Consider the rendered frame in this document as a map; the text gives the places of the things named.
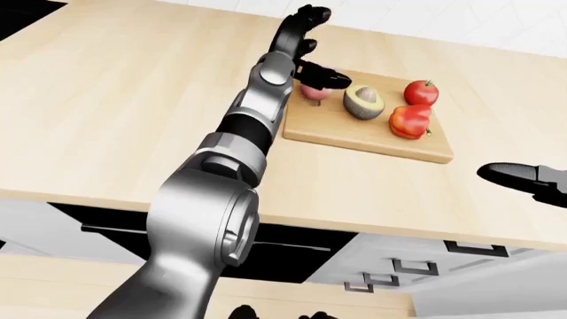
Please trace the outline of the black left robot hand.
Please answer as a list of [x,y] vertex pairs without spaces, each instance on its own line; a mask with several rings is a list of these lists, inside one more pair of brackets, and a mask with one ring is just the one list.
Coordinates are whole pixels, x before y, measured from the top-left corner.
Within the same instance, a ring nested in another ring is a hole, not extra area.
[[326,23],[330,16],[329,8],[306,4],[282,21],[264,61],[283,77],[283,82],[297,79],[313,89],[346,89],[350,86],[349,76],[302,59],[317,46],[317,41],[306,39],[306,34]]

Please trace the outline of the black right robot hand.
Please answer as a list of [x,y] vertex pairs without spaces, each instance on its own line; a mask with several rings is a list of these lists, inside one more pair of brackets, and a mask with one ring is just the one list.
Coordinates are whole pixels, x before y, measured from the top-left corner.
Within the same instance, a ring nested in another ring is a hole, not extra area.
[[567,170],[495,162],[484,164],[477,175],[490,183],[530,193],[535,201],[542,204],[567,209]]

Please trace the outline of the red onion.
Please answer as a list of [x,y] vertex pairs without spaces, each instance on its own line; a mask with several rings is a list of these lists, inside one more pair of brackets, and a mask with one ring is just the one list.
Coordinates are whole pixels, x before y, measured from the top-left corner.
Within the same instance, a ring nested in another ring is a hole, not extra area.
[[314,89],[305,84],[299,87],[300,93],[309,100],[324,100],[332,93],[332,89]]

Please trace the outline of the halved avocado with pit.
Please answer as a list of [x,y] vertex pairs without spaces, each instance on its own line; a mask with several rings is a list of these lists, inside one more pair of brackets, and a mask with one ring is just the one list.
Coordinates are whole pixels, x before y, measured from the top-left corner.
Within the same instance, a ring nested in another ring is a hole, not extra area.
[[384,111],[385,102],[373,87],[357,84],[345,90],[343,106],[356,119],[368,121]]

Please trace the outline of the red bell pepper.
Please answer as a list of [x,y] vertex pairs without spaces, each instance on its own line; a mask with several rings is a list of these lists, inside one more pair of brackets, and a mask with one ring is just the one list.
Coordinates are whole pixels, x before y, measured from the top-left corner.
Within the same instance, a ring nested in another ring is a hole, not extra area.
[[418,140],[429,130],[432,109],[429,105],[403,105],[394,108],[389,118],[391,132],[398,137]]

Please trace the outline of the red tomato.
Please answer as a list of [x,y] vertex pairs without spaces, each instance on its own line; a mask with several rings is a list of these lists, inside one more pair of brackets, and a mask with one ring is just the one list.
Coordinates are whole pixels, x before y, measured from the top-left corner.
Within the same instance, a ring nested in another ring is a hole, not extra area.
[[403,92],[409,105],[433,105],[439,98],[439,90],[431,80],[411,82]]

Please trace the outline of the wooden cutting board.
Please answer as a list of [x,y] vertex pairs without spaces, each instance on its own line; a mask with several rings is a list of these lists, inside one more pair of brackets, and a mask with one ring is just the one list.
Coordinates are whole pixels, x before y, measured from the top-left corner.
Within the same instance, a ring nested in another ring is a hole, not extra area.
[[377,90],[385,102],[384,111],[372,120],[359,120],[343,106],[344,91],[335,89],[321,103],[301,95],[295,83],[286,106],[283,137],[306,143],[331,145],[356,151],[380,153],[406,159],[446,164],[454,158],[438,117],[430,117],[430,135],[418,140],[395,136],[389,128],[393,109],[406,104],[403,90],[410,84],[407,79],[355,71],[343,71],[353,84],[363,84]]

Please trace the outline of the white drawer cabinet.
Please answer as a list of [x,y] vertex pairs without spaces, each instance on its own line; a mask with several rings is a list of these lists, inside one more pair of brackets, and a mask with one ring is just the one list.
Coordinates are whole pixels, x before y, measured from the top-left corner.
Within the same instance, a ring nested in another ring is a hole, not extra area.
[[[373,286],[411,295],[417,315],[484,315],[567,310],[567,252],[505,246],[509,257],[450,253],[440,239],[361,233],[308,278],[317,284],[365,284],[362,273],[392,275],[399,287]],[[427,269],[439,276],[396,273]]]

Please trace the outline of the black built-in oven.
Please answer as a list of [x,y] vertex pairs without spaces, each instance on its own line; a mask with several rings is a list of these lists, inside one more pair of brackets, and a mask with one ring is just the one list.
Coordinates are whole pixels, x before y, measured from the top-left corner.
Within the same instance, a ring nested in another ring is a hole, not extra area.
[[[50,206],[80,222],[81,231],[98,233],[143,260],[150,257],[146,213],[71,204]],[[237,268],[226,267],[221,275],[302,284],[355,236],[342,230],[262,223],[245,262]]]

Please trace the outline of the black cooktop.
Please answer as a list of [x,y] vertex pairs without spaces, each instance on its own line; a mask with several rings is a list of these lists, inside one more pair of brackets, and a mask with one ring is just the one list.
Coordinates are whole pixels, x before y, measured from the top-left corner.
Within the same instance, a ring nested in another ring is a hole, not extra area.
[[0,42],[65,5],[52,0],[0,0]]

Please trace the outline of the plain white cabinet panel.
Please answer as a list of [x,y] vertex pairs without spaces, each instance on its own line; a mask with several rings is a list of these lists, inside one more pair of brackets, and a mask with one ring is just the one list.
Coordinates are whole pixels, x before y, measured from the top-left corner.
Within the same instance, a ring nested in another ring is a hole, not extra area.
[[0,239],[8,252],[88,261],[142,265],[144,260],[55,207],[34,201],[0,198]]

